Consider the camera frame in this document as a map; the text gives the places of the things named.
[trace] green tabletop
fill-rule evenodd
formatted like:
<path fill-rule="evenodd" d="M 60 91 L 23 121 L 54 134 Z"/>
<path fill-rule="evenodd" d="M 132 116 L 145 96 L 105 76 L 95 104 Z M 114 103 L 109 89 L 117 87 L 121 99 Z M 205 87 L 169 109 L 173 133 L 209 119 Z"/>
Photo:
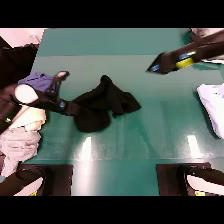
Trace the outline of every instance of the green tabletop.
<path fill-rule="evenodd" d="M 142 109 L 96 133 L 50 112 L 38 155 L 27 163 L 73 164 L 72 195 L 158 195 L 157 163 L 211 162 L 224 171 L 217 138 L 196 88 L 221 84 L 222 68 L 204 64 L 160 76 L 145 70 L 162 51 L 183 45 L 179 29 L 49 29 L 33 71 L 70 71 L 61 97 L 71 100 L 108 75 Z"/>

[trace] gray cloth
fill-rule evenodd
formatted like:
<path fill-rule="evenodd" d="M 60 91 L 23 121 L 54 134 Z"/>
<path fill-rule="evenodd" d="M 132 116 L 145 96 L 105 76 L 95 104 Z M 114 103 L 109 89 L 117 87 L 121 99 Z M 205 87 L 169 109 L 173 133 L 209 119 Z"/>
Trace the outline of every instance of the gray cloth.
<path fill-rule="evenodd" d="M 41 136 L 37 131 L 26 132 L 24 127 L 8 129 L 0 136 L 0 151 L 6 156 L 1 176 L 9 176 L 24 162 L 37 154 Z"/>

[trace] black cloth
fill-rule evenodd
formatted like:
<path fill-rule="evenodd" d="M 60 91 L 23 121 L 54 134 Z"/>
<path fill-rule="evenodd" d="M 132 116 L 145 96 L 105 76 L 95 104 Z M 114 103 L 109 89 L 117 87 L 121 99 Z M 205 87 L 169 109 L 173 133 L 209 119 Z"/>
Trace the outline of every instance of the black cloth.
<path fill-rule="evenodd" d="M 73 103 L 81 106 L 79 115 L 74 116 L 74 121 L 82 132 L 94 132 L 108 127 L 109 110 L 116 117 L 141 108 L 131 93 L 120 90 L 106 75 L 101 77 L 100 84 L 95 89 L 82 94 L 73 100 Z"/>
<path fill-rule="evenodd" d="M 27 77 L 37 54 L 33 44 L 24 47 L 3 48 L 0 51 L 0 89 Z"/>

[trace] blue cloth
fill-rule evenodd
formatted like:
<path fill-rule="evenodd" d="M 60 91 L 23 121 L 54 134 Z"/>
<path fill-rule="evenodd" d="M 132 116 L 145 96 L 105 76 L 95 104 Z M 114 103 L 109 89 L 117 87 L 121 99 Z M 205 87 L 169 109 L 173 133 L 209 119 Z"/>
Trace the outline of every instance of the blue cloth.
<path fill-rule="evenodd" d="M 51 84 L 52 77 L 41 72 L 31 72 L 26 78 L 18 81 L 18 84 L 29 84 L 34 89 L 44 92 Z"/>

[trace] robotic arm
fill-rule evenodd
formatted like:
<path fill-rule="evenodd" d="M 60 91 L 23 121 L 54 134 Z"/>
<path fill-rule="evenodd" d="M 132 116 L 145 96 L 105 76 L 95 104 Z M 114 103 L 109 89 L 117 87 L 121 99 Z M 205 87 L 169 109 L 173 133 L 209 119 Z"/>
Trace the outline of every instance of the robotic arm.
<path fill-rule="evenodd" d="M 60 71 L 54 75 L 52 83 L 45 92 L 34 89 L 30 85 L 11 85 L 0 91 L 0 134 L 13 122 L 21 109 L 21 105 L 50 110 L 62 115 L 78 115 L 80 106 L 72 101 L 59 97 L 61 83 L 69 76 L 68 71 Z"/>

